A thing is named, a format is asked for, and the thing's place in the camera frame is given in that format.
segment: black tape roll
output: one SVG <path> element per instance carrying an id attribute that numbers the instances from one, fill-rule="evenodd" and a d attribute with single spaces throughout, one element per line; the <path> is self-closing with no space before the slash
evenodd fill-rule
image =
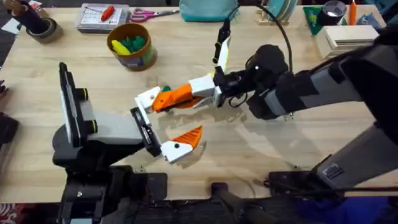
<path id="1" fill-rule="evenodd" d="M 317 24 L 321 26 L 334 26 L 346 14 L 347 7 L 341 1 L 328 1 L 326 2 L 322 10 L 319 12 L 317 17 Z"/>
<path id="2" fill-rule="evenodd" d="M 53 42 L 54 40 L 58 39 L 62 34 L 62 28 L 55 22 L 55 20 L 51 18 L 42 18 L 43 21 L 49 25 L 49 28 L 41 33 L 41 34 L 34 34 L 31 30 L 26 28 L 26 32 L 33 37 L 35 40 L 42 44 Z"/>

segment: yellow object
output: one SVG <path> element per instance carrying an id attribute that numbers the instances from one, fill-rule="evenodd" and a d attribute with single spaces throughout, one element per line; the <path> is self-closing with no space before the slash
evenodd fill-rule
<path id="1" fill-rule="evenodd" d="M 129 55 L 131 54 L 129 49 L 127 49 L 125 46 L 123 46 L 122 43 L 120 43 L 117 40 L 112 40 L 112 46 L 113 50 L 118 54 L 118 55 Z"/>

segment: wooden table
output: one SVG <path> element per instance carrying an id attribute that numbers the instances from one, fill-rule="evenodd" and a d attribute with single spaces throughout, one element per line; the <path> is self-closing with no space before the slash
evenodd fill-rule
<path id="1" fill-rule="evenodd" d="M 11 92 L 1 109 L 21 122 L 0 177 L 0 202 L 59 202 L 65 171 L 52 163 L 52 137 L 63 124 L 58 63 L 65 62 L 77 87 L 90 92 L 95 109 L 129 115 L 134 97 L 154 86 L 172 88 L 213 71 L 214 43 L 221 23 L 184 22 L 179 15 L 152 19 L 149 30 L 159 58 L 144 72 L 129 72 L 106 47 L 106 35 L 81 34 L 75 29 L 78 9 L 46 9 L 64 29 L 58 41 L 40 45 L 22 31 L 0 73 Z M 254 7 L 242 7 L 232 22 L 228 69 L 241 70 L 262 44 L 278 45 L 287 58 L 285 40 L 277 27 L 259 26 Z M 376 7 L 358 6 L 358 17 Z M 292 44 L 294 70 L 321 62 L 303 10 L 298 7 L 285 28 Z M 170 165 L 146 150 L 118 164 L 169 175 L 168 199 L 207 198 L 212 182 L 227 182 L 241 197 L 266 197 L 261 184 L 270 171 L 311 169 L 339 150 L 373 122 L 362 103 L 323 106 L 282 118 L 256 119 L 247 105 L 232 109 L 175 110 L 174 115 L 150 116 L 163 141 L 203 125 L 201 143 L 179 164 Z M 363 186 L 398 184 L 398 172 L 377 177 Z"/>

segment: green object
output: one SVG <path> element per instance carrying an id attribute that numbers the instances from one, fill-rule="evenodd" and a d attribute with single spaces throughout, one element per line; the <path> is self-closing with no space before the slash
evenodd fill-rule
<path id="1" fill-rule="evenodd" d="M 171 90 L 171 88 L 169 86 L 165 86 L 165 87 L 163 87 L 162 93 L 166 92 L 166 91 L 170 91 L 170 90 Z"/>
<path id="2" fill-rule="evenodd" d="M 126 40 L 122 40 L 121 42 L 123 46 L 125 46 L 131 53 L 135 52 L 129 37 L 127 37 Z"/>
<path id="3" fill-rule="evenodd" d="M 126 39 L 122 40 L 121 43 L 131 53 L 134 53 L 134 52 L 141 50 L 145 46 L 146 41 L 141 36 L 135 36 L 134 40 L 130 39 L 130 37 L 126 37 Z"/>
<path id="4" fill-rule="evenodd" d="M 318 15 L 322 10 L 322 6 L 305 6 L 303 7 L 303 10 L 305 14 L 305 19 L 307 20 L 307 24 L 311 30 L 311 34 L 317 35 L 322 29 L 322 26 L 317 24 Z M 341 25 L 347 25 L 347 21 L 344 17 Z"/>

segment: black cable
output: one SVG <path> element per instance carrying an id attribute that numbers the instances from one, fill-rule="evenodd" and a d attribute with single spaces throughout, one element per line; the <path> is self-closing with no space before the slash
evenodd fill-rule
<path id="1" fill-rule="evenodd" d="M 310 190 L 296 193 L 280 194 L 272 196 L 274 197 L 298 197 L 298 196 L 319 196 L 327 195 L 332 193 L 343 193 L 343 192 L 396 192 L 398 187 L 350 187 L 340 189 L 325 189 L 325 190 Z"/>
<path id="2" fill-rule="evenodd" d="M 262 9 L 264 12 L 266 12 L 266 14 L 268 14 L 269 17 L 272 18 L 272 20 L 278 25 L 282 35 L 284 36 L 284 39 L 286 41 L 286 46 L 287 46 L 287 51 L 289 53 L 289 70 L 291 72 L 293 72 L 293 60 L 292 60 L 292 48 L 290 46 L 290 42 L 289 42 L 289 38 L 287 38 L 286 32 L 284 30 L 284 28 L 282 27 L 282 25 L 280 24 L 280 22 L 277 20 L 277 18 L 272 15 L 272 13 L 270 11 L 268 11 L 268 9 L 266 9 L 265 7 L 258 5 L 258 8 Z"/>
<path id="3" fill-rule="evenodd" d="M 229 104 L 229 106 L 232 107 L 232 108 L 238 108 L 238 107 L 240 107 L 244 102 L 246 102 L 246 100 L 248 100 L 248 93 L 244 93 L 244 99 L 243 99 L 243 101 L 240 102 L 240 103 L 238 103 L 238 104 L 236 104 L 236 105 L 233 105 L 233 104 L 232 104 L 232 100 L 233 100 L 234 98 L 240 99 L 240 97 L 238 97 L 238 96 L 232 96 L 232 97 L 228 100 L 228 104 Z"/>

